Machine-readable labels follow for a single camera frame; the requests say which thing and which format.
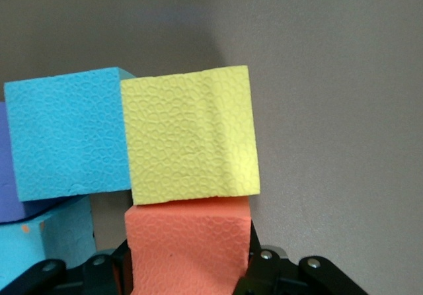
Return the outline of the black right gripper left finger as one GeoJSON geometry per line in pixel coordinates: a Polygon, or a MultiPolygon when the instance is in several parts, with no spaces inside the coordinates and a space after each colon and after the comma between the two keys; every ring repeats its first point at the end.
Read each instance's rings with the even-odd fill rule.
{"type": "Polygon", "coordinates": [[[102,251],[68,269],[64,261],[46,259],[32,265],[1,290],[2,294],[131,294],[134,289],[128,242],[102,251]]]}

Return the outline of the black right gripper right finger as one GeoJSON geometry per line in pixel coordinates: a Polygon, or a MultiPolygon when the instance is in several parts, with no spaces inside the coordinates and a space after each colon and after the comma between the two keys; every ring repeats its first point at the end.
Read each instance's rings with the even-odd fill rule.
{"type": "Polygon", "coordinates": [[[298,264],[280,247],[262,245],[250,227],[246,273],[236,285],[237,294],[366,294],[346,273],[327,258],[312,255],[298,264]]]}

